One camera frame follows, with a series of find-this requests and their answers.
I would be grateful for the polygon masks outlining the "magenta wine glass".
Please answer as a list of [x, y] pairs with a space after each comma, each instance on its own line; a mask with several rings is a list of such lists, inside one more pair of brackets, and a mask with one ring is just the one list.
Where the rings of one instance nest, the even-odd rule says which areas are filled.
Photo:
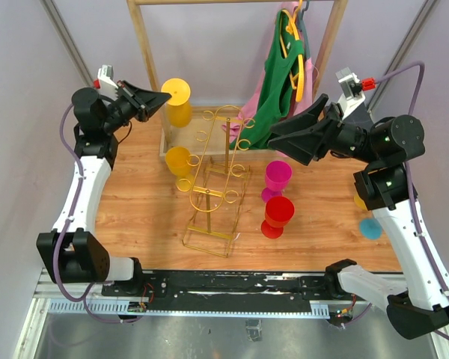
[[265, 188], [261, 192], [261, 199], [267, 203], [271, 198], [281, 196], [288, 186], [293, 170], [287, 162], [277, 160], [266, 166]]

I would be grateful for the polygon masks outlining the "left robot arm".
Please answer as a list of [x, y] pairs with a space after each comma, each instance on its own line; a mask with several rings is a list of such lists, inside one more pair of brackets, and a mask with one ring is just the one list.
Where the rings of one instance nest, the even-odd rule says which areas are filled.
[[72, 302], [67, 284], [116, 283], [135, 296], [145, 287], [141, 263], [134, 257], [113, 257], [96, 237], [96, 216], [104, 186], [114, 168], [119, 141], [115, 132], [132, 119], [147, 122], [169, 99], [169, 93], [144, 90], [126, 81], [115, 83], [115, 97], [96, 88], [81, 88], [66, 114], [74, 114], [75, 144], [62, 144], [74, 161], [73, 179], [61, 214], [36, 246], [46, 270], [61, 294]]

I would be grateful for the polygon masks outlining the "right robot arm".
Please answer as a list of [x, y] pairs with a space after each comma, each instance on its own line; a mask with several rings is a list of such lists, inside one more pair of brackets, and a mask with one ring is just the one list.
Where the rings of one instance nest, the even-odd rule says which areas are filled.
[[406, 163], [425, 151], [424, 128], [408, 115], [387, 117], [370, 129], [346, 122], [348, 110], [322, 95], [307, 110], [272, 125], [269, 147], [308, 165], [327, 154], [365, 164], [353, 177], [358, 196], [391, 241], [405, 280], [395, 283], [349, 259], [325, 270], [333, 299], [357, 295], [388, 317], [407, 340], [449, 325], [449, 274], [426, 233]]

